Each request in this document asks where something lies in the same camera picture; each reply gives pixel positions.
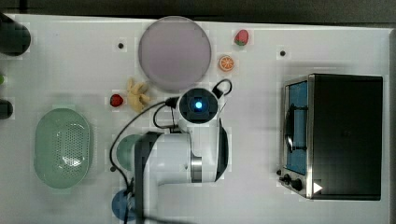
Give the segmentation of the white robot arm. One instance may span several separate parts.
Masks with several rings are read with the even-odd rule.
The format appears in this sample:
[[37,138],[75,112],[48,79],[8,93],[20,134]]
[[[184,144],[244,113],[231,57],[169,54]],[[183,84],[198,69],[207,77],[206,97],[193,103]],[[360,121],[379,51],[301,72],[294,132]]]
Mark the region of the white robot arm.
[[178,113],[174,133],[145,133],[134,146],[136,224],[156,224],[158,187],[214,183],[227,169],[228,135],[219,114],[225,91],[194,88],[163,103]]

